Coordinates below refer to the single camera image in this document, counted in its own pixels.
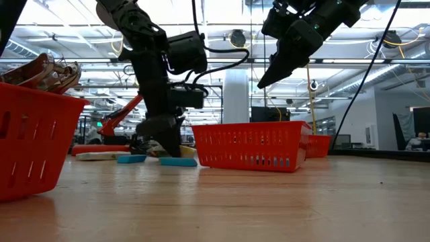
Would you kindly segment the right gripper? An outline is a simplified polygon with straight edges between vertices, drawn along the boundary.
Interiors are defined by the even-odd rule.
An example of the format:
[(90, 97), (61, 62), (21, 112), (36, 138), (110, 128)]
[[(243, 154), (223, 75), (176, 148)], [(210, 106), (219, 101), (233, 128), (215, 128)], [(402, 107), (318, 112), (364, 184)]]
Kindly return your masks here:
[(261, 32), (281, 38), (258, 82), (259, 89), (307, 65), (309, 57), (323, 45), (323, 37), (329, 37), (336, 29), (330, 20), (335, 15), (336, 0), (273, 0), (272, 5)]

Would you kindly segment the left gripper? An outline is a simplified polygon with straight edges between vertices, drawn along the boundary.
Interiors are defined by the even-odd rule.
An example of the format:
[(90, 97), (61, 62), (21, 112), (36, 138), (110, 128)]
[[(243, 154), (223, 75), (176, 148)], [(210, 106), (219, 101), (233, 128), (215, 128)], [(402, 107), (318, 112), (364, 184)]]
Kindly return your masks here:
[(156, 134), (157, 141), (172, 157), (181, 157), (178, 107), (170, 99), (171, 86), (162, 61), (133, 60), (132, 67), (139, 84), (139, 94), (146, 105), (146, 118), (136, 127), (138, 134)]

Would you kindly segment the yellow green crayon box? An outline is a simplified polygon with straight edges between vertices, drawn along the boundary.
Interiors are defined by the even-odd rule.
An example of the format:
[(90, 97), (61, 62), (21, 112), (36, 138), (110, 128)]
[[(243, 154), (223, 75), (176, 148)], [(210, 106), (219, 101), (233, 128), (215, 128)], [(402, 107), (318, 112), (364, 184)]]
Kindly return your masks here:
[(193, 159), (196, 155), (196, 149), (188, 146), (181, 145), (180, 147), (181, 151), (181, 158), (190, 158)]

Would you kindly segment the blue eraser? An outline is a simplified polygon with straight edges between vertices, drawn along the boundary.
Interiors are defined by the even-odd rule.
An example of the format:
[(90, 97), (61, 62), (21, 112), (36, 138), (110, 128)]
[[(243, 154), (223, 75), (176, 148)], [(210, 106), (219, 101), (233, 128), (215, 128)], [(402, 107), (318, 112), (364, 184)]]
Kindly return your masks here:
[(130, 163), (143, 163), (145, 162), (146, 155), (123, 155), (117, 158), (119, 164), (130, 164)]
[(194, 158), (162, 157), (159, 159), (161, 165), (178, 167), (197, 167), (198, 163)]

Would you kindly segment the plastic-wrapped yellow crayon box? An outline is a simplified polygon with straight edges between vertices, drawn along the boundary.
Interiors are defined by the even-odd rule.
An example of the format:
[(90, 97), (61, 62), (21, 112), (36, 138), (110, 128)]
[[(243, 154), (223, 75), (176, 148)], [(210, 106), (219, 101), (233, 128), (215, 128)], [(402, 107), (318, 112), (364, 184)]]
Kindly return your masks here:
[(78, 161), (105, 161), (116, 160), (118, 157), (130, 155), (131, 152), (126, 151), (106, 151), (106, 152), (93, 152), (81, 153), (75, 156)]

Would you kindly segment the red desk lamp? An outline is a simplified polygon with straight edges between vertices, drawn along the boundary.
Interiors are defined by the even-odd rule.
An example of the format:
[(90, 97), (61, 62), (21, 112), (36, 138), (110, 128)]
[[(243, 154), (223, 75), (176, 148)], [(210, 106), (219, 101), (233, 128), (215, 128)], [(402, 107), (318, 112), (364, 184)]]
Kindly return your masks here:
[(108, 152), (108, 151), (130, 151), (130, 145), (120, 142), (120, 137), (114, 134), (115, 127), (143, 100), (138, 94), (122, 109), (117, 110), (101, 120), (102, 127), (97, 131), (103, 138), (107, 138), (107, 144), (100, 145), (75, 145), (71, 149), (71, 155), (77, 156), (83, 153)]

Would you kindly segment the black monitor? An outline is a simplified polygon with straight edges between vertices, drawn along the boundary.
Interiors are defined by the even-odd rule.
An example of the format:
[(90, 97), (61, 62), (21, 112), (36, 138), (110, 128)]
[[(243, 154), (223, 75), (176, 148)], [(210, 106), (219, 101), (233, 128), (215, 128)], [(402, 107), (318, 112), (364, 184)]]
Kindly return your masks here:
[(416, 133), (430, 135), (430, 107), (413, 110), (414, 128)]
[(290, 121), (290, 111), (286, 108), (252, 107), (250, 122)]

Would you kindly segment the white column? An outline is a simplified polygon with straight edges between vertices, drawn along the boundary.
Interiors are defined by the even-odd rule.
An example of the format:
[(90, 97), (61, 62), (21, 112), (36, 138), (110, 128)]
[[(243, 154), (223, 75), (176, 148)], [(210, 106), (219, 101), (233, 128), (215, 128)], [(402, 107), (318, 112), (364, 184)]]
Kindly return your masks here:
[(249, 79), (246, 69), (226, 70), (223, 83), (223, 122), (249, 122)]

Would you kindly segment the red plastic basket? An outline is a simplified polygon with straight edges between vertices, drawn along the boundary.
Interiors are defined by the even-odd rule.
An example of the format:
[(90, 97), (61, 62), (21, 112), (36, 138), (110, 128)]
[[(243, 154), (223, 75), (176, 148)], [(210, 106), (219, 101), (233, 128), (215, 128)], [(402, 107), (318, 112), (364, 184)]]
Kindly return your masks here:
[(323, 158), (328, 155), (331, 136), (311, 134), (306, 146), (306, 158)]
[(200, 125), (192, 130), (202, 166), (289, 173), (305, 161), (311, 134), (303, 121)]
[(0, 83), (0, 201), (57, 184), (85, 99)]

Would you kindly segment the dark partition panel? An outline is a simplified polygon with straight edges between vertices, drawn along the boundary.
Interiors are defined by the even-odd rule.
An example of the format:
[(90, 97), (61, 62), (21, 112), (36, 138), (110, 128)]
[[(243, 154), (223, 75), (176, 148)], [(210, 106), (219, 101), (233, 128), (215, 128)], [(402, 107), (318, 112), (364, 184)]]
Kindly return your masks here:
[(404, 151), (410, 139), (415, 138), (415, 123), (412, 113), (392, 114), (397, 149)]

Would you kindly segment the person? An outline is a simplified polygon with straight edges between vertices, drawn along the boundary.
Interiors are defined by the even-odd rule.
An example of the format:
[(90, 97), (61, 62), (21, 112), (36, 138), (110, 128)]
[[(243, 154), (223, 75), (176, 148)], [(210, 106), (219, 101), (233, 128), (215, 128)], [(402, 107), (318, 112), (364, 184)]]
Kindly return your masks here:
[(427, 152), (428, 148), (424, 141), (427, 140), (427, 135), (424, 132), (419, 132), (415, 138), (409, 140), (406, 145), (406, 151), (424, 151)]

